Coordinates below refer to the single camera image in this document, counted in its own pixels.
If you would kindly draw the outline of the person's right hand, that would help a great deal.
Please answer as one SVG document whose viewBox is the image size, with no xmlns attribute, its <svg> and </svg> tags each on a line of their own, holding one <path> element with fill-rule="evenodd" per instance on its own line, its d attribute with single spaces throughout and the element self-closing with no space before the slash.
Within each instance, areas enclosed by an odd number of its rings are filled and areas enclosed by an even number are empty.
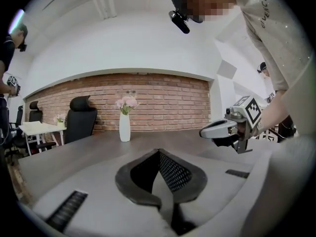
<svg viewBox="0 0 316 237">
<path fill-rule="evenodd" d="M 267 128 L 264 126 L 263 118 L 261 118 L 253 128 L 249 129 L 248 131 L 246 131 L 246 129 L 247 129 L 247 123 L 245 122 L 239 123 L 237 125 L 238 134 L 244 140 L 248 140 L 252 137 L 257 137 L 262 132 L 267 130 Z"/>
</svg>

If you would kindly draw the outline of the white table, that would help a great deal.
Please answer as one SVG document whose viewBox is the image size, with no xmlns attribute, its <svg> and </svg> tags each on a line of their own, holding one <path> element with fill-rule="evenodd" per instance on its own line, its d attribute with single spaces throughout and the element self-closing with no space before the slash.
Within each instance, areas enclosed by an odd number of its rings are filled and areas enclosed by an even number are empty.
<svg viewBox="0 0 316 237">
<path fill-rule="evenodd" d="M 35 136 L 36 142 L 39 145 L 41 141 L 45 143 L 44 135 L 48 133 L 52 136 L 53 141 L 56 143 L 57 147 L 64 145 L 63 132 L 66 130 L 66 127 L 64 125 L 52 125 L 48 123 L 41 123 L 40 121 L 33 121 L 33 122 L 24 122 L 22 125 L 19 126 L 19 128 L 25 134 L 25 140 L 27 143 L 27 150 L 28 150 L 29 156 L 32 155 L 32 152 L 30 149 L 30 143 L 34 142 L 34 141 L 29 141 L 30 136 Z M 60 144 L 57 142 L 54 132 L 59 132 L 60 140 L 61 140 Z"/>
</svg>

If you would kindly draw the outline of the white ceramic vase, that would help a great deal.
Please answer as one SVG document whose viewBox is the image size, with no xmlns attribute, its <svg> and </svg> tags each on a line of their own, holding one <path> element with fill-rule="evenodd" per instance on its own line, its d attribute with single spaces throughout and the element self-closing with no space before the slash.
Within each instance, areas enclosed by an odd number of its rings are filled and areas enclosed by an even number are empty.
<svg viewBox="0 0 316 237">
<path fill-rule="evenodd" d="M 122 142 L 130 141 L 130 118 L 129 115 L 120 114 L 119 117 L 119 136 Z"/>
</svg>

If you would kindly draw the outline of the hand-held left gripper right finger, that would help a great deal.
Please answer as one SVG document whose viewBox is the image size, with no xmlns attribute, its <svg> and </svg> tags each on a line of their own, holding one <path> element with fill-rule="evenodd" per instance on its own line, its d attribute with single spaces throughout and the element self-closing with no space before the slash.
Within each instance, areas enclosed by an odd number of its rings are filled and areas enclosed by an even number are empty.
<svg viewBox="0 0 316 237">
<path fill-rule="evenodd" d="M 250 203 L 237 201 L 257 156 L 228 148 L 198 155 L 159 150 L 159 171 L 173 195 L 158 237 L 239 237 Z"/>
</svg>

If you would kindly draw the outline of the person's light trousers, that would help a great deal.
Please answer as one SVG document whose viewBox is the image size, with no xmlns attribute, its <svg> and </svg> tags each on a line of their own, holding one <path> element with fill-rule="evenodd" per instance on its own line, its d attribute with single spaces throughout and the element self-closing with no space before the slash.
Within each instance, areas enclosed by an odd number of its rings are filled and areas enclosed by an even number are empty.
<svg viewBox="0 0 316 237">
<path fill-rule="evenodd" d="M 272 153 L 240 237 L 297 237 L 305 231 L 308 211 L 300 196 L 316 169 L 316 54 L 285 93 L 283 103 L 298 136 Z"/>
</svg>

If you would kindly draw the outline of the person's beige top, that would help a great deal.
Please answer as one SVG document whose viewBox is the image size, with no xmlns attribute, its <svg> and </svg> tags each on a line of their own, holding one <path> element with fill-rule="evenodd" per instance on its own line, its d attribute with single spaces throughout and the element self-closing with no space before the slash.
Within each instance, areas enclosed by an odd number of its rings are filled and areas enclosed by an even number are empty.
<svg viewBox="0 0 316 237">
<path fill-rule="evenodd" d="M 274 90 L 288 90 L 315 53 L 302 24 L 284 0 L 236 1 Z"/>
</svg>

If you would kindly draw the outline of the black office chair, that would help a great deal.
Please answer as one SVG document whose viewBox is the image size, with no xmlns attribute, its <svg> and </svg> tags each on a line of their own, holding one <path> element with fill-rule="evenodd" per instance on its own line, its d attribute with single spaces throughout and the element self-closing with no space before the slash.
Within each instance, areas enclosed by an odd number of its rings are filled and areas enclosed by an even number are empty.
<svg viewBox="0 0 316 237">
<path fill-rule="evenodd" d="M 38 107 L 38 101 L 33 101 L 29 105 L 29 122 L 39 121 L 42 122 L 43 112 Z"/>
<path fill-rule="evenodd" d="M 89 105 L 90 95 L 71 100 L 67 114 L 65 144 L 91 136 L 97 118 L 97 109 Z"/>
<path fill-rule="evenodd" d="M 13 155 L 21 154 L 18 150 L 26 149 L 27 143 L 26 138 L 23 136 L 23 131 L 19 128 L 22 125 L 22 116 L 23 116 L 23 106 L 18 107 L 16 122 L 9 123 L 9 136 L 8 142 L 6 143 L 7 149 L 9 149 L 8 153 L 6 153 L 6 157 L 10 157 L 11 165 L 14 165 Z"/>
</svg>

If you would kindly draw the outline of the person's right forearm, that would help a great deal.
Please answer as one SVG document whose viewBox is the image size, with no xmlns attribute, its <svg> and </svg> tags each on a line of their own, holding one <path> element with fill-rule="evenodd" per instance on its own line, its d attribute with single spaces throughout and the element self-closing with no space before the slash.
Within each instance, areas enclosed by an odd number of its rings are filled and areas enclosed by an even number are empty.
<svg viewBox="0 0 316 237">
<path fill-rule="evenodd" d="M 288 116 L 288 111 L 282 100 L 285 92 L 285 90 L 277 91 L 271 103 L 262 111 L 261 118 L 263 118 L 267 130 L 275 127 Z"/>
</svg>

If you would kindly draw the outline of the small potted pink flowers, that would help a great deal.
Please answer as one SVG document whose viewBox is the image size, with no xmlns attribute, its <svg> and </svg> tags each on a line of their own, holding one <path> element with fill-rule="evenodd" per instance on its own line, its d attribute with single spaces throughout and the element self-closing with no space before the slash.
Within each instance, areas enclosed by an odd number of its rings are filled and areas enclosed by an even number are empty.
<svg viewBox="0 0 316 237">
<path fill-rule="evenodd" d="M 66 114 L 58 114 L 55 116 L 54 122 L 58 127 L 65 128 Z"/>
</svg>

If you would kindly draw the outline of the pink flower bouquet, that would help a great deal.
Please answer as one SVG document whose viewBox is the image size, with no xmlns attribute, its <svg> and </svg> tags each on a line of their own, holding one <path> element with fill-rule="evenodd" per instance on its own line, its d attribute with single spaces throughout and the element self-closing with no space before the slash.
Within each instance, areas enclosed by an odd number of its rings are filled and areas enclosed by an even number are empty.
<svg viewBox="0 0 316 237">
<path fill-rule="evenodd" d="M 123 115 L 129 115 L 129 112 L 139 105 L 135 96 L 124 96 L 116 101 L 116 106 Z"/>
</svg>

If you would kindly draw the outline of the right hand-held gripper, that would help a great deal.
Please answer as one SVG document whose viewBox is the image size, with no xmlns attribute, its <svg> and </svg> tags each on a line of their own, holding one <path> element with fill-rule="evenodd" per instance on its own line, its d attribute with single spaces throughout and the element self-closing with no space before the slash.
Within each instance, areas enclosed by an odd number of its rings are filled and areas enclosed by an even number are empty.
<svg viewBox="0 0 316 237">
<path fill-rule="evenodd" d="M 202 128 L 199 135 L 202 138 L 212 138 L 217 147 L 233 147 L 238 154 L 243 154 L 261 116 L 262 112 L 255 98 L 251 95 L 243 96 L 226 108 L 224 118 Z"/>
</svg>

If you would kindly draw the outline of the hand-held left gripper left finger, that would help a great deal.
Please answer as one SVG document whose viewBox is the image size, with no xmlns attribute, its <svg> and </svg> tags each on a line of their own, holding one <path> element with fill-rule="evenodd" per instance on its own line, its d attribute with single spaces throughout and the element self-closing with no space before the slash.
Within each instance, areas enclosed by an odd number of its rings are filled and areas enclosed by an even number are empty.
<svg viewBox="0 0 316 237">
<path fill-rule="evenodd" d="M 64 233 L 71 237 L 174 237 L 174 231 L 156 207 L 137 205 L 118 190 L 117 171 L 145 151 L 88 166 L 59 183 L 34 205 L 46 220 L 73 191 L 87 193 Z"/>
</svg>

